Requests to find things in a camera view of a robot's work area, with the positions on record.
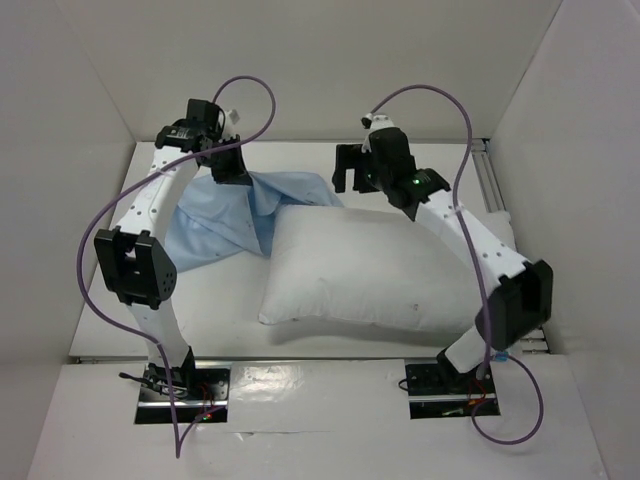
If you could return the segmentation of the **light blue pillowcase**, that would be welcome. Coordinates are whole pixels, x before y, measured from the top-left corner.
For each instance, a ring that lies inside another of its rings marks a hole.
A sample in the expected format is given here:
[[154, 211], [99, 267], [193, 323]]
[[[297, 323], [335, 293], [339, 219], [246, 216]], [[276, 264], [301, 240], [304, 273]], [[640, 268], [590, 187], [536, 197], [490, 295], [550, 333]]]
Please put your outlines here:
[[187, 272], [240, 252], [271, 255], [276, 216], [283, 207], [341, 207], [325, 180], [310, 172], [250, 174], [250, 185], [192, 180], [176, 206], [165, 250]]

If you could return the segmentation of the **white pillow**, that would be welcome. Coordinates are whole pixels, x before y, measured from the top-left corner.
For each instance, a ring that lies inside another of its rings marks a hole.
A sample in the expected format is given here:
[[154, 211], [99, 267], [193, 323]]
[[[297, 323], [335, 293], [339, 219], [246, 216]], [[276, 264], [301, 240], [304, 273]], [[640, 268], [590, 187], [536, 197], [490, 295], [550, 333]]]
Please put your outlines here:
[[277, 215], [258, 314], [305, 336], [453, 336], [481, 307], [475, 274], [404, 215], [287, 206]]

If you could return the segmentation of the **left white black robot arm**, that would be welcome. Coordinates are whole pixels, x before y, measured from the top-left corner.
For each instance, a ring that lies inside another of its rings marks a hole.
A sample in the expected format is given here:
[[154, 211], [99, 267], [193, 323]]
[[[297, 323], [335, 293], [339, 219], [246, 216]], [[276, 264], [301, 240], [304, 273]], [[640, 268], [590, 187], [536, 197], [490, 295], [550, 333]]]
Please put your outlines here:
[[200, 167], [210, 168], [219, 180], [247, 182], [240, 137], [234, 132], [238, 120], [234, 110], [189, 100], [185, 118], [156, 137], [149, 182], [116, 226], [94, 237], [106, 288], [127, 306], [147, 340], [149, 365], [142, 383], [176, 399], [196, 392], [198, 376], [171, 303], [177, 268], [164, 240], [179, 199]]

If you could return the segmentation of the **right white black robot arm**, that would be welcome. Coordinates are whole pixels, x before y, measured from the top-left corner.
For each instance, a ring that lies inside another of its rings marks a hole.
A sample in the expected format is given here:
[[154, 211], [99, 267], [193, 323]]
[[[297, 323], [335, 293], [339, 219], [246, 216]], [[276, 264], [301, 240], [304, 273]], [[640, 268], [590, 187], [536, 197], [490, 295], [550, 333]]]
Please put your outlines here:
[[449, 183], [431, 168], [419, 168], [404, 132], [390, 122], [361, 144], [336, 147], [332, 184], [382, 192], [411, 221], [435, 234], [480, 280], [481, 307], [474, 324], [436, 357], [436, 379], [460, 391], [489, 354], [504, 352], [551, 317], [553, 270], [504, 244], [461, 203]]

